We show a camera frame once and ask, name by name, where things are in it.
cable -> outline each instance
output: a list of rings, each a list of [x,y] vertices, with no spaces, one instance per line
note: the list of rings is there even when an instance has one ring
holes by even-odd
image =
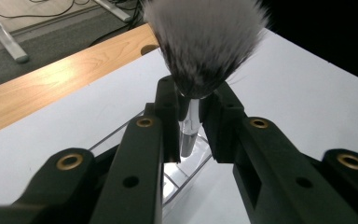
[[[141,19],[142,19],[142,16],[138,19],[139,15],[140,15],[140,11],[142,11],[142,10],[140,10],[140,7],[141,7],[141,6],[142,6],[142,5],[141,5],[141,2],[140,2],[140,0],[138,0],[138,1],[136,2],[135,8],[133,9],[133,10],[135,10],[135,11],[133,12],[133,17],[132,17],[131,21],[129,21],[129,23],[127,23],[126,25],[121,26],[121,27],[119,27],[119,28],[117,28],[117,29],[115,29],[115,30],[113,30],[113,31],[111,31],[111,32],[109,32],[109,33],[107,33],[107,34],[105,34],[105,35],[102,35],[102,36],[98,37],[97,39],[95,39],[94,41],[92,41],[91,44],[89,44],[89,47],[92,47],[92,46],[98,44],[99,42],[101,42],[101,40],[103,40],[103,39],[105,39],[106,37],[108,37],[108,36],[114,34],[115,32],[118,32],[118,31],[121,30],[121,29],[124,29],[124,28],[126,28],[126,27],[129,27],[128,31],[131,30],[131,29],[133,29],[133,27],[134,27],[139,21],[141,21]]]
[[[121,3],[115,3],[115,7],[118,7],[118,8],[123,9],[123,10],[131,11],[131,10],[135,10],[137,8],[137,6],[133,7],[133,8],[121,7],[118,4],[121,4]]]
[[[117,28],[116,30],[113,30],[113,31],[111,31],[111,32],[109,32],[109,33],[107,33],[107,34],[105,34],[105,35],[102,35],[102,36],[96,38],[94,41],[92,41],[92,42],[89,44],[89,47],[92,47],[92,46],[98,44],[102,39],[106,38],[107,36],[110,36],[111,34],[117,32],[117,31],[119,31],[119,30],[121,30],[121,29],[124,29],[124,28],[126,28],[126,27],[128,27],[128,26],[130,26],[130,25],[129,25],[129,24],[126,24],[126,25],[124,25],[124,26],[121,26],[121,27]]]
[[[107,0],[107,1],[112,3],[112,4],[117,4],[117,3],[125,3],[128,0]]]
[[[33,3],[41,3],[41,2],[48,2],[49,0],[29,0],[30,2]],[[5,16],[0,14],[0,17],[3,18],[9,18],[9,19],[15,19],[15,18],[23,18],[23,17],[57,17],[57,16],[61,16],[62,14],[66,13],[67,11],[69,11],[74,4],[76,5],[86,5],[90,0],[87,0],[87,2],[85,3],[78,3],[77,1],[73,0],[71,3],[71,6],[69,6],[66,10],[64,10],[63,12],[60,12],[58,14],[53,14],[53,15],[20,15],[20,16]]]

black plastic part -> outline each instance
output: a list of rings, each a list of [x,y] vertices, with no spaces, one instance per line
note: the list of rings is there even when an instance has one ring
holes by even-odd
[[[202,118],[202,126],[213,157],[219,163],[233,163],[233,136],[235,127],[241,124],[245,116],[243,105],[226,82],[205,99],[205,102],[210,105],[205,118]]]
[[[151,115],[151,116],[156,115],[154,103],[146,103],[144,115]]]
[[[320,171],[358,213],[358,153],[347,149],[328,150]]]
[[[245,118],[236,135],[233,173],[252,223],[358,223],[358,214],[271,121]]]
[[[58,161],[67,155],[80,155],[82,162],[61,170]],[[53,155],[16,202],[0,206],[0,223],[87,223],[95,201],[94,168],[94,157],[85,149],[69,148]]]
[[[159,80],[154,108],[164,130],[164,162],[179,162],[179,104],[171,76]]]
[[[213,111],[211,109],[211,105],[213,104],[213,99],[215,99],[215,96],[213,94],[203,99],[200,99],[199,116],[200,116],[201,123],[205,122],[208,114],[211,111]]]
[[[120,145],[112,147],[112,148],[106,150],[104,153],[102,153],[101,155],[99,155],[99,156],[97,156],[95,158],[95,161],[97,163],[96,173],[97,173],[97,175],[99,177],[98,178],[98,183],[95,186],[95,188],[98,190],[98,195],[96,196],[96,198],[99,197],[99,193],[101,193],[101,189],[102,189],[103,184],[104,184],[104,182],[106,180],[107,174],[109,173],[110,166],[112,165],[112,161],[116,156],[117,149],[118,149],[119,146]]]
[[[90,223],[161,223],[161,135],[156,116],[129,122]]]

white table surface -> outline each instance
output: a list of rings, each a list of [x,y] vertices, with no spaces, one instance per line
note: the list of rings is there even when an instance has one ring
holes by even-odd
[[[155,50],[1,130],[0,204],[15,201],[55,152],[90,148],[154,102],[168,74]],[[301,152],[358,152],[358,77],[267,32],[227,82],[248,116],[274,121]],[[249,223],[232,165],[209,162],[164,223]]]

makeup brush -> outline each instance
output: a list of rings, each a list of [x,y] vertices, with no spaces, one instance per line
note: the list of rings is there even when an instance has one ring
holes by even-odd
[[[153,0],[145,19],[180,94],[181,155],[191,154],[200,128],[199,100],[220,86],[254,52],[267,24],[254,0]]]

metal stand leg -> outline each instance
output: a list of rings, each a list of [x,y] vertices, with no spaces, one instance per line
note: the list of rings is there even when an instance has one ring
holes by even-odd
[[[20,47],[20,45],[13,39],[9,32],[7,32],[0,23],[0,42],[4,45],[11,57],[17,63],[26,63],[29,56]]]
[[[115,5],[113,5],[112,3],[110,3],[107,0],[94,0],[94,2],[98,3],[102,7],[106,8],[107,10],[112,12],[115,16],[117,16],[122,21],[127,22],[127,21],[131,20],[131,16],[129,14],[125,13],[120,8],[115,7]]]

